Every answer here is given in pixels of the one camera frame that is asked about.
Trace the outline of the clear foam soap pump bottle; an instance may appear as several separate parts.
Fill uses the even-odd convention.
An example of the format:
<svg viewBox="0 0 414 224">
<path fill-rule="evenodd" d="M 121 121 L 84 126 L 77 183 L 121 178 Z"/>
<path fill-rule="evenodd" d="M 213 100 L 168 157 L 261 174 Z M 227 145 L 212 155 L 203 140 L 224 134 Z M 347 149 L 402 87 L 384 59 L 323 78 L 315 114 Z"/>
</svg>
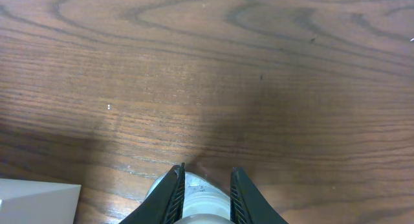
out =
<svg viewBox="0 0 414 224">
<path fill-rule="evenodd" d="M 167 172 L 151 185 L 146 198 L 166 174 Z M 202 177 L 185 172 L 182 219 L 172 224 L 177 223 L 232 224 L 233 222 L 230 220 L 230 197 Z"/>
</svg>

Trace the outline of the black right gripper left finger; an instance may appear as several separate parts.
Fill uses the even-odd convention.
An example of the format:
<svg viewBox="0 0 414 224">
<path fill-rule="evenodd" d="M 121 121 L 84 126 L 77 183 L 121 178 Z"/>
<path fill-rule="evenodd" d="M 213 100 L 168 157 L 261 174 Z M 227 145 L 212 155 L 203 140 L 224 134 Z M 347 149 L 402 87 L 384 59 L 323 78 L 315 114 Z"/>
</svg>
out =
<svg viewBox="0 0 414 224">
<path fill-rule="evenodd" d="M 182 219 L 185 164 L 173 166 L 152 193 L 120 224 L 172 224 Z"/>
</svg>

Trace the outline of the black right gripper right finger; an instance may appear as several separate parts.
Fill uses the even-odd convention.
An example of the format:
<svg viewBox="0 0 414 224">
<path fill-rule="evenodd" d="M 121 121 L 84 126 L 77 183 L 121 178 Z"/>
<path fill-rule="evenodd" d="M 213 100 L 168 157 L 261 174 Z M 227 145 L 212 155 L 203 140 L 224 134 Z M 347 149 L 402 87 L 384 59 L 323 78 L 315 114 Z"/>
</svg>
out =
<svg viewBox="0 0 414 224">
<path fill-rule="evenodd" d="M 230 220 L 235 224 L 287 224 L 241 167 L 231 173 Z"/>
</svg>

